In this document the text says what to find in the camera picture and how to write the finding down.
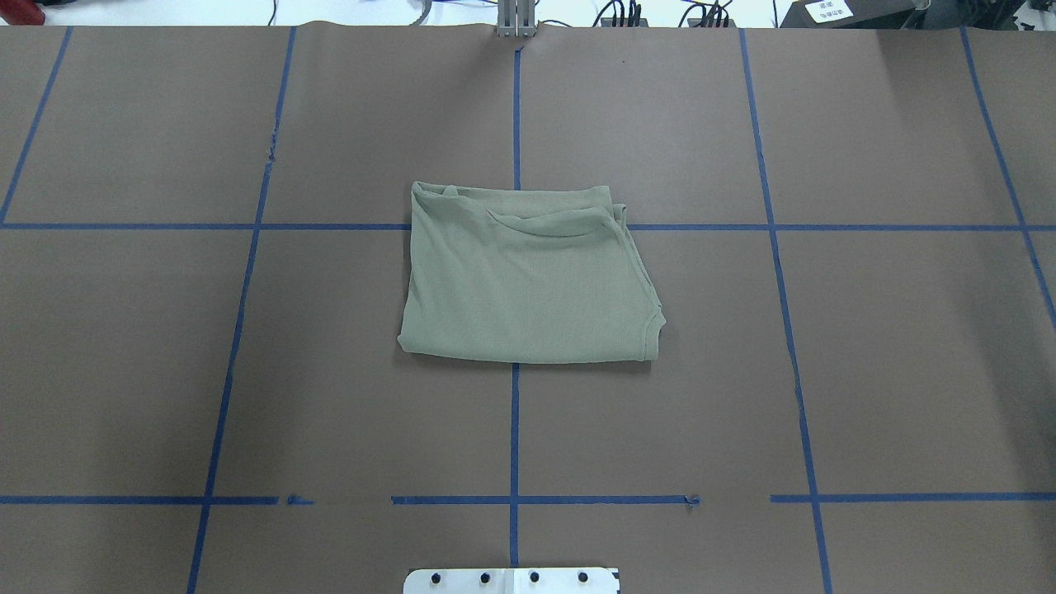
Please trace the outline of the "olive green long-sleeve shirt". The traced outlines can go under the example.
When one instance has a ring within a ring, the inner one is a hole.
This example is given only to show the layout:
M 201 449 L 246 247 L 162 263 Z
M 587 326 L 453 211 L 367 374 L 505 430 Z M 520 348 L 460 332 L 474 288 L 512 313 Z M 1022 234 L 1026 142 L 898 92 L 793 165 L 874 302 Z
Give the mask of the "olive green long-sleeve shirt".
M 398 344 L 453 360 L 655 361 L 665 316 L 611 189 L 416 181 Z

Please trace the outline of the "aluminium frame post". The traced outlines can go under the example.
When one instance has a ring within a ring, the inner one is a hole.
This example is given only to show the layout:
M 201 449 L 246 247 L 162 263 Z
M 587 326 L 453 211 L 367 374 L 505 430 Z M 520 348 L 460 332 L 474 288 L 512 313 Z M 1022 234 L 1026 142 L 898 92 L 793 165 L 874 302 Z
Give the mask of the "aluminium frame post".
M 531 38 L 538 32 L 535 0 L 497 0 L 497 36 Z

